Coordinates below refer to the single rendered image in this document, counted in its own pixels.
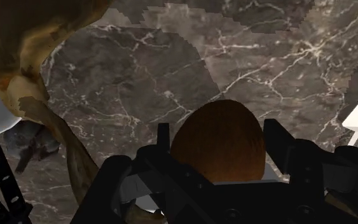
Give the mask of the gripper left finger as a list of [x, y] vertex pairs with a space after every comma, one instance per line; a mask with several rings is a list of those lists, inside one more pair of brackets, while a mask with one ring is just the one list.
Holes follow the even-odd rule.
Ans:
[[135, 159], [105, 159], [70, 224], [217, 224], [214, 185], [169, 154], [169, 125]]

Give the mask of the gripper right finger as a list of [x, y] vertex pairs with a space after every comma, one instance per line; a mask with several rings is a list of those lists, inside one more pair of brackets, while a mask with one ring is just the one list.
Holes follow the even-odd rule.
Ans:
[[325, 151], [276, 119], [264, 121], [263, 134], [266, 152], [290, 176], [287, 224], [358, 224], [358, 147]]

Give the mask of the brown egg-shaped object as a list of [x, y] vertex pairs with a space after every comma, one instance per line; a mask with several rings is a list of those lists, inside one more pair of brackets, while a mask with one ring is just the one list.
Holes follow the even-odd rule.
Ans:
[[194, 111], [174, 136], [170, 154], [212, 183], [258, 181], [265, 173], [263, 131], [253, 113], [234, 100]]

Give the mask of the tan and brown figure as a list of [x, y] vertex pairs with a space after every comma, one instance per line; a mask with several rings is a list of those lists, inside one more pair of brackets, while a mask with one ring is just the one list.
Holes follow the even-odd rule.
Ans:
[[0, 100], [15, 116], [45, 125], [66, 147], [73, 194], [84, 199], [99, 170], [66, 121], [49, 107], [44, 60], [114, 0], [0, 0]]

